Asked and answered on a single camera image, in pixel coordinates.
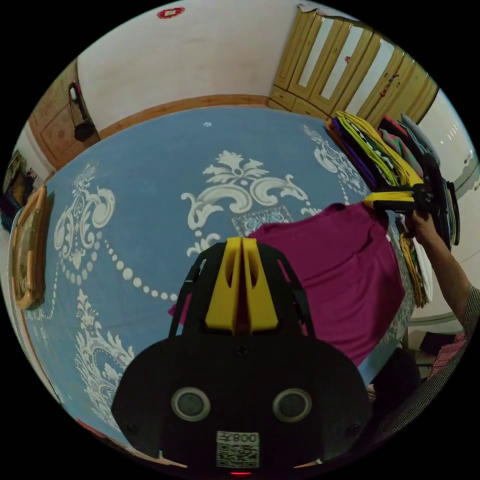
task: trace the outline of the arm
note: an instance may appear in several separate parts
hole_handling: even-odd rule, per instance
[[[432,217],[414,212],[406,226],[420,243],[430,260],[441,293],[462,326],[465,326],[467,305],[472,284],[435,229]]]
[[[443,298],[463,326],[472,284],[436,232],[431,240],[424,243],[423,248],[435,272]]]

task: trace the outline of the label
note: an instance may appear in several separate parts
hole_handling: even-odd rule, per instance
[[[256,469],[260,466],[260,436],[254,432],[217,431],[216,466]]]

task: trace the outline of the bed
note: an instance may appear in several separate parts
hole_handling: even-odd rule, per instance
[[[65,410],[124,445],[110,413],[119,378],[168,335],[168,310],[195,256],[262,223],[297,221],[369,193],[321,120],[248,107],[199,108],[128,128],[79,155],[47,190],[44,302],[25,310],[26,327]],[[359,367],[366,385],[415,307],[390,218],[406,295]]]

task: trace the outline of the wardrobe door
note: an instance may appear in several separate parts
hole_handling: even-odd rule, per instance
[[[407,114],[418,125],[425,114],[429,111],[438,92],[439,86],[434,82],[431,76],[427,75],[424,88],[420,92],[419,97],[402,113]]]
[[[296,64],[288,91],[308,100],[318,77],[325,69],[332,70],[348,33],[348,22],[317,15]]]
[[[388,106],[385,114],[397,121],[402,121],[402,114],[409,109],[416,108],[428,90],[430,82],[427,72],[415,62],[403,90],[398,93],[395,100]]]
[[[303,13],[298,9],[273,81],[274,85],[284,90],[288,88],[315,17],[317,14],[314,11]]]
[[[405,53],[397,72],[388,80],[387,85],[382,90],[373,92],[377,97],[377,102],[366,117],[366,120],[374,128],[379,126],[384,115],[391,115],[399,108],[402,109],[398,101],[400,98],[405,98],[403,95],[405,88],[409,84],[411,77],[414,76],[414,73],[418,72],[416,67],[416,62]]]
[[[295,100],[291,111],[294,114],[308,115],[309,117],[315,117],[324,121],[328,120],[329,118],[325,112],[315,108],[311,103],[308,103],[302,98],[297,98]]]
[[[268,99],[268,102],[266,103],[266,105],[269,109],[282,110],[283,112],[288,112],[288,110],[284,106],[281,106],[279,103],[271,99]]]
[[[362,26],[346,22],[345,26],[348,27],[348,35],[339,48],[339,54],[335,55],[332,69],[329,74],[326,69],[320,73],[309,98],[310,103],[327,114],[332,112],[342,93],[350,85],[352,75],[363,61],[374,35],[371,30]],[[340,42],[337,41],[335,45],[340,46]]]
[[[333,113],[340,110],[358,115],[377,84],[383,78],[391,77],[392,71],[397,71],[402,57],[400,55],[396,62],[393,61],[394,50],[391,43],[377,33],[373,34],[358,68],[333,107]]]

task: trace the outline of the wooden door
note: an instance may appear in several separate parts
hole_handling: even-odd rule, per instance
[[[100,141],[97,132],[84,143],[75,140],[75,125],[83,119],[78,106],[70,102],[71,82],[79,85],[77,59],[50,85],[28,119],[38,146],[56,170]]]
[[[315,17],[293,72],[289,92],[309,100],[319,77],[324,77],[333,68],[348,30],[349,23],[343,20]]]
[[[391,112],[393,106],[398,99],[403,96],[405,87],[408,85],[412,74],[416,69],[415,61],[406,53],[396,71],[396,74],[388,79],[383,90],[373,91],[373,95],[377,98],[376,105],[366,117],[366,120],[374,127],[379,126],[382,117]]]
[[[288,88],[315,16],[314,11],[304,13],[298,9],[273,81],[277,87]]]
[[[419,103],[429,87],[430,79],[427,72],[415,62],[403,89],[398,92],[395,100],[388,105],[382,116],[388,115],[394,120],[401,121],[402,114],[408,115],[409,111],[418,112]]]
[[[431,76],[427,75],[424,88],[420,92],[420,95],[415,99],[412,105],[402,113],[407,114],[418,125],[425,114],[429,111],[438,92],[439,86],[434,82]]]
[[[316,119],[324,121],[328,120],[329,118],[329,116],[325,112],[314,107],[311,103],[308,103],[302,98],[297,98],[295,100],[291,111],[294,114],[308,115],[309,117],[315,117]]]
[[[388,77],[386,70],[393,53],[394,46],[374,33],[361,62],[350,76],[347,86],[334,105],[331,115],[337,110],[357,115],[380,79],[383,76]],[[400,59],[394,66],[395,71],[399,65]]]
[[[336,110],[345,110],[349,114],[366,119],[381,99],[381,95],[386,92],[391,79],[397,74],[404,53],[400,48],[383,40],[375,60],[363,76],[353,96],[349,88],[345,89]]]
[[[348,24],[348,36],[341,48],[339,54],[328,76],[320,75],[317,79],[309,101],[331,114],[340,99],[344,90],[352,82],[352,76],[363,64],[363,58],[370,42],[373,39],[373,32],[359,25]],[[380,37],[375,37],[377,44],[380,43]]]

